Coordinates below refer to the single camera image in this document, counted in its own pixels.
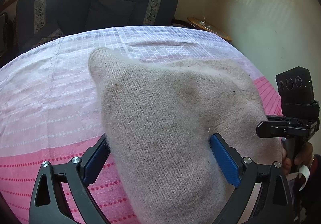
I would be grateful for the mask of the person's right hand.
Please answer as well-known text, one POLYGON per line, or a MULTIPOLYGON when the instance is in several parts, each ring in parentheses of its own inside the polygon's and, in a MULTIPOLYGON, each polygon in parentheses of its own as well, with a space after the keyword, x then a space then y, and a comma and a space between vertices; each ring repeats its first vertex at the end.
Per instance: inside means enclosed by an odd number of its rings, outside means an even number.
POLYGON ((311 165, 313 164, 313 160, 314 160, 313 146, 309 142, 303 145, 301 151, 297 154, 294 161, 290 160, 290 158, 287 157, 287 151, 284 147, 282 147, 281 152, 282 152, 282 168, 285 175, 288 175, 290 173, 292 164, 295 164, 297 166, 305 165, 308 168, 310 168, 311 165))

